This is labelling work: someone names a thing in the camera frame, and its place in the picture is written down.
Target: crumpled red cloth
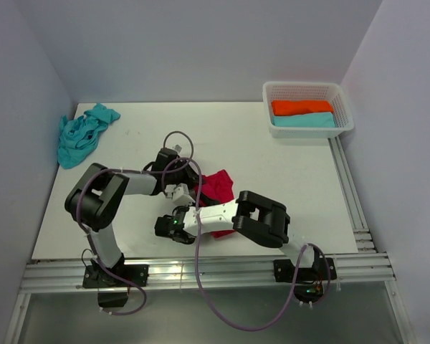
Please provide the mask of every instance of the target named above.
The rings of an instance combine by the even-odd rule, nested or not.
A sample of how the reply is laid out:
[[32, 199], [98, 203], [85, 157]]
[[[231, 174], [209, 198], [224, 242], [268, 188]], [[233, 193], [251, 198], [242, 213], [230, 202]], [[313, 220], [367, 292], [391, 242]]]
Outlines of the crumpled red cloth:
[[[225, 170], [218, 171], [211, 176], [202, 176], [205, 183], [202, 184], [201, 192], [209, 197], [210, 199], [216, 199], [221, 204], [232, 201], [234, 199], [234, 194], [232, 192], [233, 181], [229, 174]], [[205, 206], [205, 204], [200, 201], [200, 206]], [[213, 231], [210, 234], [215, 239], [224, 237], [225, 235], [234, 233], [233, 229], [226, 231]]]

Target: folded orange towel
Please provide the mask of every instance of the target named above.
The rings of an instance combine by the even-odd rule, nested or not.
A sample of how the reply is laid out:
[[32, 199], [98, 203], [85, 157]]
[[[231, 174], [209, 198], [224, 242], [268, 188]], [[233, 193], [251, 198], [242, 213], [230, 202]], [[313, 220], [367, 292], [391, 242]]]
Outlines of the folded orange towel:
[[332, 113], [333, 107], [326, 100], [274, 100], [272, 110], [276, 116], [304, 115], [306, 113]]

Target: perforated basket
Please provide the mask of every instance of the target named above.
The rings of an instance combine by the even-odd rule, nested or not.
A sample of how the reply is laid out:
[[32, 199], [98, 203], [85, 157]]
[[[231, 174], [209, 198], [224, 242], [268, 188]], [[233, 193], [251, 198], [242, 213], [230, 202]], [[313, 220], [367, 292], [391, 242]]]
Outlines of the perforated basket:
[[[327, 100], [334, 109], [336, 128], [276, 127], [272, 124], [273, 100]], [[329, 82], [266, 82], [263, 103], [269, 131], [275, 138], [334, 138], [353, 129], [353, 118], [348, 102], [339, 85]]]

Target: laundry basket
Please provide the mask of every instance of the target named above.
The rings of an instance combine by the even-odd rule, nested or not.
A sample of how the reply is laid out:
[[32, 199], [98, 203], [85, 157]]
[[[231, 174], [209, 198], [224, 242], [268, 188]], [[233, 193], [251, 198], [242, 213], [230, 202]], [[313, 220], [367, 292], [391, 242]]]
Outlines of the laundry basket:
[[[334, 109], [336, 128], [276, 127], [273, 100], [327, 100]], [[263, 85], [264, 111], [269, 131], [275, 138], [334, 138], [353, 129], [353, 118], [343, 90], [329, 82], [266, 82]]]

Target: teal cloth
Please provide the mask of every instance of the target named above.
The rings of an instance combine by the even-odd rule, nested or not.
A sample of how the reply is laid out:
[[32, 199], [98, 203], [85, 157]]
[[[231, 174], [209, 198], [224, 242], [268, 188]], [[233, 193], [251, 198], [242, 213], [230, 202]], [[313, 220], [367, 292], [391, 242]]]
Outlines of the teal cloth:
[[336, 128], [332, 113], [308, 113], [306, 115], [274, 116], [276, 127]]
[[107, 130], [111, 122], [121, 115], [113, 109], [107, 109], [102, 104], [96, 104], [92, 110], [86, 110], [85, 115], [74, 120], [67, 116], [59, 123], [59, 148], [57, 161], [63, 168], [72, 168], [80, 164], [99, 143], [99, 134]]

